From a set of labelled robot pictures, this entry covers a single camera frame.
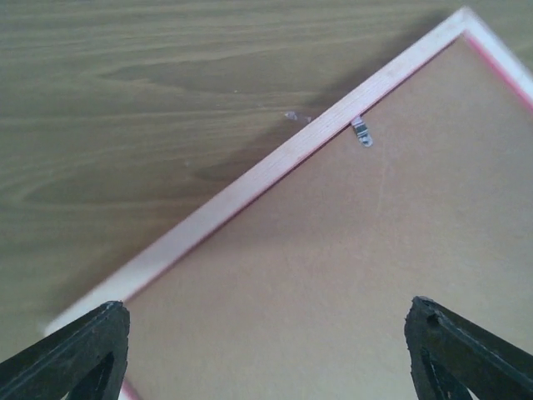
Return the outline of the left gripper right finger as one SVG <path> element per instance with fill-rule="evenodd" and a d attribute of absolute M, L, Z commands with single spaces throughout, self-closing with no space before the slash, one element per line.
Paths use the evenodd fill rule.
<path fill-rule="evenodd" d="M 427 297 L 404 326 L 419 399 L 531 399 L 532 356 Z"/>

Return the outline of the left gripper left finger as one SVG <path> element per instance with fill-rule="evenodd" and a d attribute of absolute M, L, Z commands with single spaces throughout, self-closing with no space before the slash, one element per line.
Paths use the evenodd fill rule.
<path fill-rule="evenodd" d="M 2 399 L 118 399 L 130 313 L 104 302 L 1 363 Z"/>

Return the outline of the pink picture frame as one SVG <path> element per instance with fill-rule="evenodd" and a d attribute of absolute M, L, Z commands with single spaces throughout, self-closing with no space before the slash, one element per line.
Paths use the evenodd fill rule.
<path fill-rule="evenodd" d="M 47 332 L 125 301 L 123 399 L 412 399 L 414 296 L 532 349 L 532 76 L 467 7 Z"/>

